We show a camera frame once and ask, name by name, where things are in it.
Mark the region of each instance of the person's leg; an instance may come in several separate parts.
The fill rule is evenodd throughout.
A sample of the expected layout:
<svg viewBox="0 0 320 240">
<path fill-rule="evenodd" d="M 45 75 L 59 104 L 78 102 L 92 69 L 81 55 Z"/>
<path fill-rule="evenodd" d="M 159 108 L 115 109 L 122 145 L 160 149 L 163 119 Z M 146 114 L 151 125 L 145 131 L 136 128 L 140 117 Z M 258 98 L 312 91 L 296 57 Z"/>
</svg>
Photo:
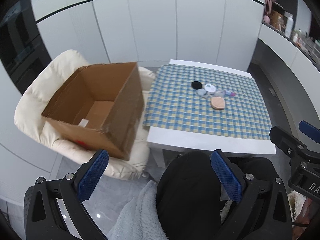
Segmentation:
<svg viewBox="0 0 320 240">
<path fill-rule="evenodd" d="M 169 240 L 212 239 L 221 227 L 220 194 L 209 156 L 194 151 L 173 160 L 156 194 L 159 221 Z"/>
<path fill-rule="evenodd" d="M 267 158 L 247 158 L 239 161 L 237 165 L 244 174 L 251 173 L 257 179 L 273 181 L 279 177 L 272 162 Z"/>
</svg>

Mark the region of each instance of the cream cushioned chair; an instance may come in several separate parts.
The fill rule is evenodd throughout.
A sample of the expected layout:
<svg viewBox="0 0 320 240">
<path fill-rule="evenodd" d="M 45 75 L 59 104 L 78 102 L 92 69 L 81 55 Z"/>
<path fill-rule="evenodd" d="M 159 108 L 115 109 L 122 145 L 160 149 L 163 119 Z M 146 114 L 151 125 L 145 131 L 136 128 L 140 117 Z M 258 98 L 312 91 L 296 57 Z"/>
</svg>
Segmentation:
<svg viewBox="0 0 320 240">
<path fill-rule="evenodd" d="M 86 65 L 90 64 L 75 50 L 67 50 L 61 53 L 50 62 L 24 92 L 14 113 L 14 123 L 21 132 L 78 164 L 88 162 L 94 151 L 86 150 L 71 141 L 63 139 L 41 117 L 41 113 L 56 90 L 77 68 Z M 155 78 L 155 73 L 146 68 L 139 67 L 139 75 L 143 98 L 146 103 L 149 95 L 148 91 Z M 104 172 L 105 175 L 125 180 L 136 179 L 142 175 L 150 154 L 146 142 L 148 129 L 142 127 L 143 115 L 144 113 L 142 113 L 140 119 L 130 160 L 123 161 L 110 157 L 109 164 Z"/>
</svg>

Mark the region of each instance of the gray floor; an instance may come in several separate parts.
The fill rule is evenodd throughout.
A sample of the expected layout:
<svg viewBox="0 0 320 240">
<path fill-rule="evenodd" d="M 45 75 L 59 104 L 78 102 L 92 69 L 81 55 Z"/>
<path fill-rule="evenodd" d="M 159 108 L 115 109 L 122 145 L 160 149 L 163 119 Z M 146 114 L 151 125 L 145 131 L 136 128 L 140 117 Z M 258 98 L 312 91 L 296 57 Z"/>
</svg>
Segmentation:
<svg viewBox="0 0 320 240">
<path fill-rule="evenodd" d="M 261 91 L 272 125 L 279 125 L 283 129 L 290 132 L 289 123 L 284 114 L 284 110 L 280 104 L 280 101 L 262 70 L 259 68 L 259 66 L 251 64 L 248 72 L 251 73 L 253 78 L 256 80 L 256 83 Z M 287 185 L 291 170 L 289 166 L 290 159 L 279 149 L 277 149 L 276 152 L 276 155 L 269 156 L 268 158 L 272 161 L 279 176 L 285 182 L 287 190 L 290 190 Z M 164 151 L 166 166 L 171 162 L 171 160 L 176 158 L 178 154 L 179 153 L 177 152 Z M 79 167 L 80 165 L 74 163 L 68 158 L 63 157 L 57 174 L 57 179 L 63 178 L 69 172 L 75 172 Z M 146 171 L 149 172 L 156 181 L 159 181 L 164 170 L 164 168 L 159 168 L 156 165 L 152 154 L 150 154 Z M 148 178 L 124 181 L 102 176 L 97 184 L 97 187 L 92 193 L 91 198 L 87 201 L 84 201 L 83 204 L 101 231 L 104 234 L 107 234 L 115 224 L 116 219 L 124 205 L 133 197 L 137 196 L 147 182 Z M 73 226 L 72 221 L 70 220 L 62 200 L 59 200 L 59 206 L 70 232 L 73 235 L 80 237 Z M 23 226 L 23 207 L 0 200 L 0 209 L 5 213 L 10 221 L 10 224 L 18 233 L 18 235 L 22 239 L 26 239 Z"/>
</svg>

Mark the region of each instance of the blue and yellow plaid cloth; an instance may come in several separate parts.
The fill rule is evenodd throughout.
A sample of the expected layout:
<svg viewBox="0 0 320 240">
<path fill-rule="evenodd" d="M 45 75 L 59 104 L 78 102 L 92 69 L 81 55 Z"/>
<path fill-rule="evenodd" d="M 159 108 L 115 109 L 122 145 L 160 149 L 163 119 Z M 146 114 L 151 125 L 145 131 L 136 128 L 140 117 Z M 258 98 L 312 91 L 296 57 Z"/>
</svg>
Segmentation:
<svg viewBox="0 0 320 240">
<path fill-rule="evenodd" d="M 191 87 L 193 81 L 236 93 L 215 110 Z M 144 126 L 237 138 L 270 140 L 271 122 L 253 78 L 207 68 L 164 65 L 153 82 Z"/>
</svg>

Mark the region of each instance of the black round lid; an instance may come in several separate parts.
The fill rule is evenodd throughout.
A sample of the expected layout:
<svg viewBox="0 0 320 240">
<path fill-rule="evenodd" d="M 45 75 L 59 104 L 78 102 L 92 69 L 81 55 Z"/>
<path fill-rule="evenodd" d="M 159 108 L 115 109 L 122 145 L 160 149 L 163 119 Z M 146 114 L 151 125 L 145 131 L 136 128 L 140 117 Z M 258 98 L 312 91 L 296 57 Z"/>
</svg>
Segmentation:
<svg viewBox="0 0 320 240">
<path fill-rule="evenodd" d="M 202 88 L 202 84 L 199 82 L 199 81 L 193 81 L 192 83 L 191 83 L 191 87 L 193 88 L 193 89 L 200 89 L 200 88 Z"/>
</svg>

